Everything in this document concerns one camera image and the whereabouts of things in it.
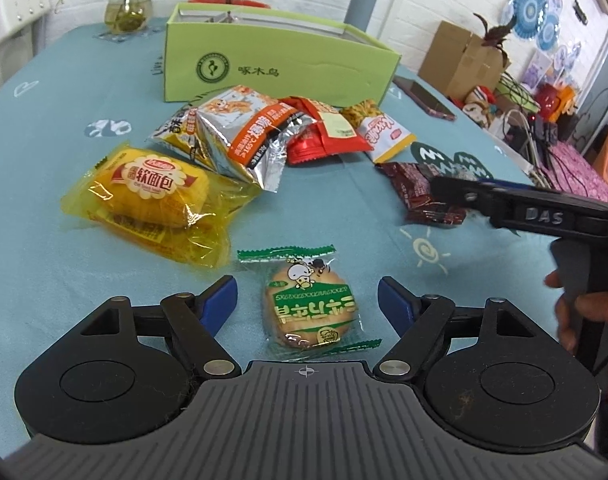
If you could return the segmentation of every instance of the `sun drawing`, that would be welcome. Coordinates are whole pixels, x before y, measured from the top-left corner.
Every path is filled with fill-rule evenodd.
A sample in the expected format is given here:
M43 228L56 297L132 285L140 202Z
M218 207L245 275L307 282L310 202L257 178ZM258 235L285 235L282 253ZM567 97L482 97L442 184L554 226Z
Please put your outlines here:
M440 258L447 258L450 256L450 253L438 253L437 249L433 247L433 244L428 241L428 238L431 236L430 227L426 229L426 238L413 238L410 234L404 231L404 229L400 228L399 230L406 238L413 240L413 250L415 251L415 254L420 257L420 260L417 263L418 267L421 267L424 262L435 264L439 266L440 269L444 271L444 274L448 276L449 271L440 263Z

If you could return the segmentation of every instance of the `table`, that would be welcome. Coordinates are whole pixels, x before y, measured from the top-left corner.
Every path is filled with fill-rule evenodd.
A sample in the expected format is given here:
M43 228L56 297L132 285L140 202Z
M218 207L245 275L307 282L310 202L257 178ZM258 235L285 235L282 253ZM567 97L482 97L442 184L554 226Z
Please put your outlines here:
M162 101L156 64L164 34L111 43L93 37L103 27L66 34L0 89L3 456L28 440L13 400L18 375L111 296L129 296L133 305L155 304L175 292L200 293L223 274L233 274L239 303L217 339L242 368L267 357L262 284L256 274L235 263L196 272L60 211L60 197L87 169L124 140L147 145L153 129L180 106ZM410 75L405 69L401 73ZM454 123L431 118L395 87L383 108L419 140L447 155L474 153L496 178L527 182L459 111ZM86 127L98 120L126 121L113 123L113 130L124 134L96 136L97 128ZM110 131L108 123L104 133ZM396 160L412 161L410 150ZM323 203L332 206L322 209ZM383 339L377 349L348 356L370 366L398 339L376 303L377 283L386 275L415 294L437 292L460 305L508 298L554 332L556 293L542 285L553 268L549 238L493 230L475 215L463 226L445 230L404 224L403 218L404 208L388 179L360 153L287 168L279 193L265 193L247 206L230 236L234 250L335 244L335 269L354 291L366 335Z

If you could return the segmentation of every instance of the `metal screw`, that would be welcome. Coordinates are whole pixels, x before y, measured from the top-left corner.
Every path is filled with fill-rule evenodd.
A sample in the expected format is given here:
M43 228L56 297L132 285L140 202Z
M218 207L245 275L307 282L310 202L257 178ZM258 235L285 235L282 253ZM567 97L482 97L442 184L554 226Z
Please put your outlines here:
M226 359L213 359L204 365L204 371L210 375L226 375L235 370L235 365Z
M398 361L396 359L391 359L389 361L384 361L380 364L380 371L386 375L406 375L411 371L411 367L408 363L404 361Z

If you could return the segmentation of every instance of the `human hand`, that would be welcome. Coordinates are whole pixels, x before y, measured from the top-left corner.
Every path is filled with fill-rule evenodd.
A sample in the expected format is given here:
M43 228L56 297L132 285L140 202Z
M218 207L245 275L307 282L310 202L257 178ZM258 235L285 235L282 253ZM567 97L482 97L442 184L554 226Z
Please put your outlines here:
M557 271L544 278L544 284L550 288L561 288L562 283ZM575 300L575 309L578 314L590 321L608 324L608 292L595 292L579 296ZM559 343L569 352L575 353L578 335L571 328L571 306L560 296L555 304L555 316L558 319Z

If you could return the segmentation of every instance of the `glass vase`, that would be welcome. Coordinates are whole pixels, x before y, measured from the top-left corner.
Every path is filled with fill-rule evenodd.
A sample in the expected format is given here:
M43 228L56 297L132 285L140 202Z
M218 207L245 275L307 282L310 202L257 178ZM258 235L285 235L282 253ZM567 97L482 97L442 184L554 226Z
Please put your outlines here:
M104 23L113 34L129 34L146 27L152 15L152 0L108 0Z

